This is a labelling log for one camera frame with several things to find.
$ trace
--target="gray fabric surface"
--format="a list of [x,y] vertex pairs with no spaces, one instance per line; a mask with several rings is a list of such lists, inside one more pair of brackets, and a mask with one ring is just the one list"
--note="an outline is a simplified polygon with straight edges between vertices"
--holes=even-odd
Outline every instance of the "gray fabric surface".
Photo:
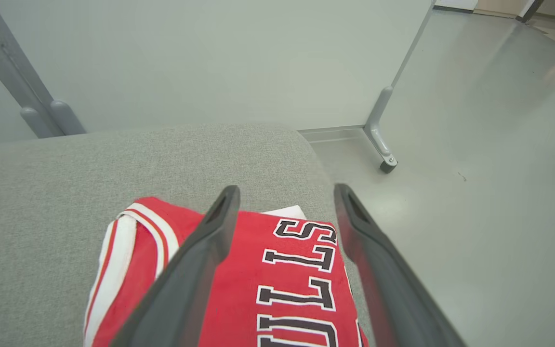
[[[299,204],[308,219],[337,224],[332,183],[310,145],[277,125],[182,126],[0,145],[0,346],[82,345],[108,223],[143,196],[204,212],[226,185],[240,187],[242,210]],[[347,267],[369,332],[356,271]]]

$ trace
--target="door frame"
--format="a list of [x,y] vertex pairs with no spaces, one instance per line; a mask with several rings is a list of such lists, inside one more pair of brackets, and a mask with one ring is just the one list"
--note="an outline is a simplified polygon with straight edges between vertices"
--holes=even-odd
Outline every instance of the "door frame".
[[517,16],[515,17],[515,19],[517,19],[522,23],[528,22],[532,18],[532,16],[534,16],[535,13],[537,13],[537,10],[539,9],[539,7],[541,7],[544,1],[545,0],[534,0],[534,2],[530,5],[530,8],[528,9],[528,11],[526,11],[526,13],[524,14],[524,17]]

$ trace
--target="gray floor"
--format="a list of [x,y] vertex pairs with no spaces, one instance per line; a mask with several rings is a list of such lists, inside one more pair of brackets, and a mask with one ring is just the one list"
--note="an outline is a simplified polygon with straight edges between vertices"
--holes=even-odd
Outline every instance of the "gray floor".
[[361,130],[306,137],[468,345],[555,346],[555,41],[436,12],[381,127],[390,175]]

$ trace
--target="basketball jersey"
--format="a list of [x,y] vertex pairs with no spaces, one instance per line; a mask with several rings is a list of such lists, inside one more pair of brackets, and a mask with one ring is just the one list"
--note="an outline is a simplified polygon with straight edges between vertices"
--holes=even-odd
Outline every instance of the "basketball jersey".
[[[106,347],[203,215],[157,198],[106,229],[84,318],[84,345]],[[218,266],[200,347],[363,347],[335,228],[239,212]]]

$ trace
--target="folded clothing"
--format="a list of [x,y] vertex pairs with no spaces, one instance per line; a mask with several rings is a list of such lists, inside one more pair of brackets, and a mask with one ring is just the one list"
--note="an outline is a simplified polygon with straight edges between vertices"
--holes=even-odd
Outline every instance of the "folded clothing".
[[[368,345],[334,226],[290,217],[304,217],[295,206],[284,210],[238,213],[199,346]],[[202,218],[143,198],[108,226],[85,313],[86,347],[108,346]]]

